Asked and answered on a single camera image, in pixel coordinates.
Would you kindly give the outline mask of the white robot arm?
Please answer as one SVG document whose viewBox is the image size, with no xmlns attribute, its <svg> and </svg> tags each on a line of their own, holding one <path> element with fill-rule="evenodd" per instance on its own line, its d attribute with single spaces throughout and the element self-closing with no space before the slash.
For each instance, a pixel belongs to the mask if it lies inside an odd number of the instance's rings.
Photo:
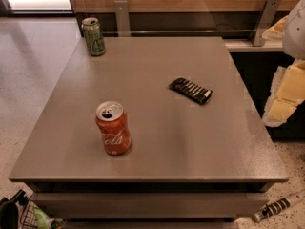
<svg viewBox="0 0 305 229">
<path fill-rule="evenodd" d="M 268 28 L 263 38 L 280 40 L 284 53 L 294 59 L 292 65 L 275 71 L 262 117 L 266 126 L 279 127 L 305 101 L 305 0 Z"/>
</svg>

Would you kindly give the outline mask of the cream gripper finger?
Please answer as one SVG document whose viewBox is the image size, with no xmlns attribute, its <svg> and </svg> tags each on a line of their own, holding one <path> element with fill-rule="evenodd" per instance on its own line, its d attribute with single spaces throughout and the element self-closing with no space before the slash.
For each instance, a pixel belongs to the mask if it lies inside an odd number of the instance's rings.
<svg viewBox="0 0 305 229">
<path fill-rule="evenodd" d="M 263 32 L 262 38 L 265 40 L 281 40 L 287 19 L 288 17 L 285 16 L 278 20 L 273 26 Z"/>
<path fill-rule="evenodd" d="M 295 60 L 288 68 L 279 66 L 270 93 L 262 120 L 268 127 L 279 127 L 305 101 L 305 61 Z"/>
</svg>

